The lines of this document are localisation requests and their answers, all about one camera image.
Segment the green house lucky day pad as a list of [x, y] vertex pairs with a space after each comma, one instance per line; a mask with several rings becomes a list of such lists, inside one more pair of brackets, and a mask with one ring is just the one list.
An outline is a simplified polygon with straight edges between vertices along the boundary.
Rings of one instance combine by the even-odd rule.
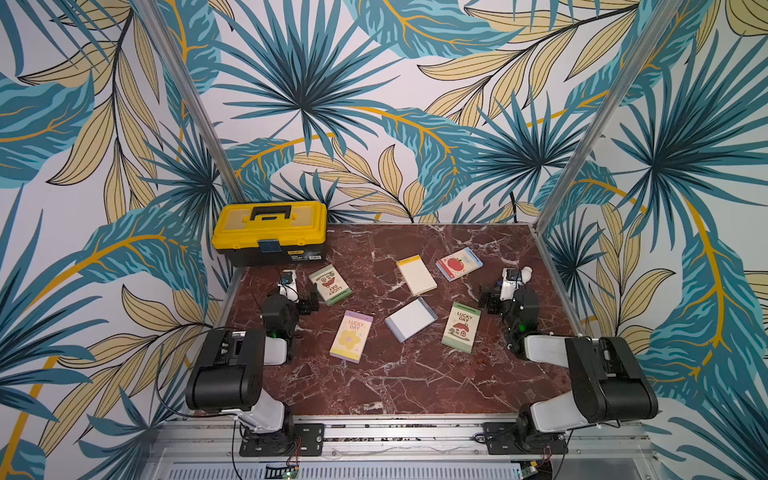
[[448, 316], [441, 343], [452, 349], [470, 354], [477, 334], [481, 311], [454, 302]]

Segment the purple flower lucky day pad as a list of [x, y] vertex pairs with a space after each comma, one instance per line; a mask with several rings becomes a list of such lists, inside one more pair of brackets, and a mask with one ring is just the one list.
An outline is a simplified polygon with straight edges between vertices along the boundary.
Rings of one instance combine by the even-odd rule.
[[373, 318], [371, 316], [347, 310], [331, 345], [330, 355], [359, 363], [372, 324]]

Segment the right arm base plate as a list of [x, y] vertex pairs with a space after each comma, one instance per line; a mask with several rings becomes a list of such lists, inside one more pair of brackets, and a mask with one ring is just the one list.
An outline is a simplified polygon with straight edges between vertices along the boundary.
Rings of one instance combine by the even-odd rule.
[[568, 451], [563, 433], [541, 433], [524, 430], [513, 422], [486, 422], [476, 437], [489, 455], [563, 454]]

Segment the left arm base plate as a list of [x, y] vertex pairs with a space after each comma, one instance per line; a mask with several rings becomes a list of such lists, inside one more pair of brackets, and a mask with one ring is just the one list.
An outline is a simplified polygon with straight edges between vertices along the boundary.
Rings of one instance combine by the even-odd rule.
[[266, 434], [245, 432], [241, 434], [238, 454], [245, 458], [287, 458], [289, 454], [319, 457], [323, 451], [324, 434], [325, 426], [322, 423], [300, 423], [287, 430]]

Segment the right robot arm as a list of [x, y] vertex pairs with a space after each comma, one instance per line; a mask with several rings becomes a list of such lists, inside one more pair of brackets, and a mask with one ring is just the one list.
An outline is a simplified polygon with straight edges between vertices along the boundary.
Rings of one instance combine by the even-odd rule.
[[508, 285], [483, 289], [480, 309], [502, 322], [515, 357], [568, 371], [570, 390], [521, 407], [514, 422], [487, 422], [475, 440], [491, 455], [568, 451], [575, 430], [656, 417], [659, 403], [627, 341], [621, 337], [559, 336], [538, 328], [536, 292]]

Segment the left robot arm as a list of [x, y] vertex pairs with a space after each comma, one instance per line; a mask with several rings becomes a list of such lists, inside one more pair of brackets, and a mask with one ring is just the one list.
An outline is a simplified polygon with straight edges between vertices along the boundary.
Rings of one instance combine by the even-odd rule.
[[267, 366], [292, 359], [299, 318], [319, 309], [317, 289], [296, 301], [273, 293], [261, 306], [262, 327], [213, 329], [205, 335], [185, 389], [186, 405], [191, 411], [233, 417], [242, 457], [318, 457], [324, 425], [297, 424], [290, 406], [263, 386]]

